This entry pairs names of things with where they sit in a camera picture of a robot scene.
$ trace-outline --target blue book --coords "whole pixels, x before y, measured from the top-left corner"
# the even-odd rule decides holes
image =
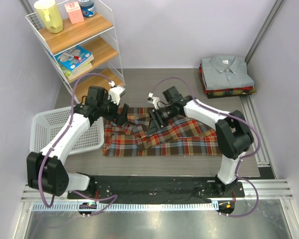
[[[75,46],[55,56],[58,63],[76,74],[81,68],[94,60],[93,54],[81,46]]]

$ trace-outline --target red folded shirt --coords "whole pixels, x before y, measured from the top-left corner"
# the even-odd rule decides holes
[[[212,90],[212,91],[209,91],[206,89],[206,85],[205,85],[205,79],[204,79],[204,74],[203,74],[203,69],[201,67],[201,64],[199,66],[199,73],[201,75],[201,78],[203,80],[203,89],[204,89],[204,92],[206,94],[208,93],[214,93],[214,92],[222,92],[222,91],[250,91],[252,90],[254,87],[253,86],[248,86],[248,87],[242,87],[242,88],[232,88],[232,89],[222,89],[222,90]]]

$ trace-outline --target gray folded shirt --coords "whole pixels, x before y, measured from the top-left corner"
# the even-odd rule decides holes
[[[254,86],[247,75],[247,64],[238,56],[202,58],[205,86],[209,91]]]

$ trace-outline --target stack of folded clothes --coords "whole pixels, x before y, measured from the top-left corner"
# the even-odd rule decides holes
[[[202,58],[199,71],[208,98],[249,95],[256,92],[247,64],[238,56]]]
[[[170,119],[167,127],[147,136],[151,110],[152,108],[129,108],[129,123],[122,126],[105,120],[103,155],[221,155],[216,132],[191,118],[176,116]]]

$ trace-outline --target plastic laundry basket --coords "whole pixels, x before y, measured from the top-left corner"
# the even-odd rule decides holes
[[[30,151],[39,153],[63,128],[69,119],[71,107],[38,113],[32,122]],[[71,154],[99,149],[104,143],[103,119],[99,118],[82,134]]]

